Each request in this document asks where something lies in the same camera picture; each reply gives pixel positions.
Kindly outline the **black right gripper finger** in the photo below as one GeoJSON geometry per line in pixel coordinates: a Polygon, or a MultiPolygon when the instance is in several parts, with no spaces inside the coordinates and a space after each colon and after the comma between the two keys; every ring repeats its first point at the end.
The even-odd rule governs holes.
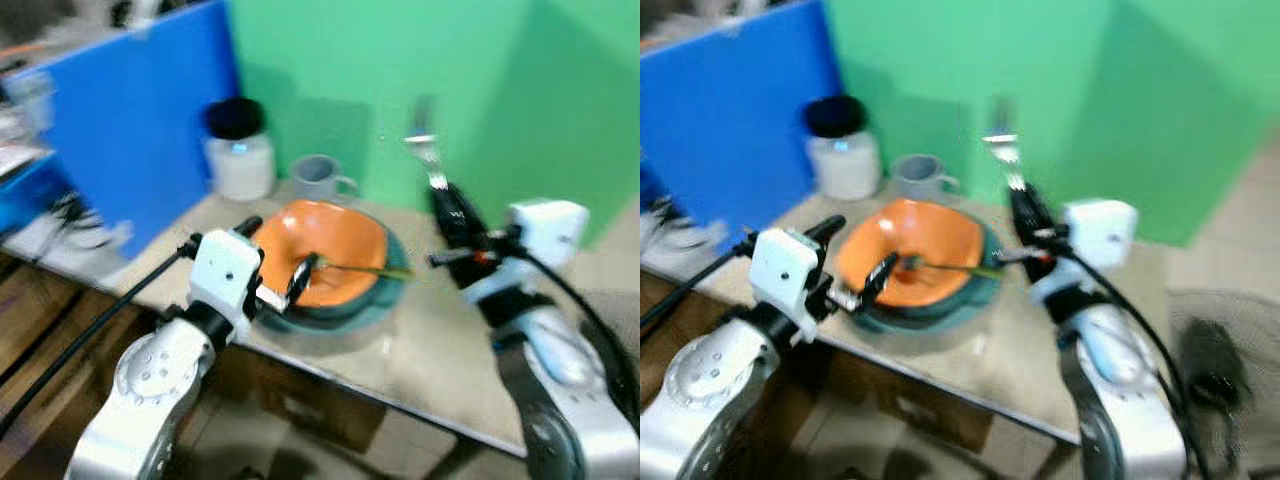
{"type": "Polygon", "coordinates": [[[1034,186],[1028,187],[1028,236],[1048,241],[1059,234],[1057,223],[1034,186]]]}
{"type": "Polygon", "coordinates": [[[1021,243],[1033,242],[1033,201],[1025,187],[1007,188],[1011,223],[1021,243]]]}
{"type": "Polygon", "coordinates": [[[454,201],[451,184],[431,186],[428,189],[428,202],[440,237],[444,241],[456,241],[457,202],[454,201]]]}
{"type": "Polygon", "coordinates": [[[489,228],[467,195],[451,183],[451,238],[480,239],[488,236],[489,228]]]}

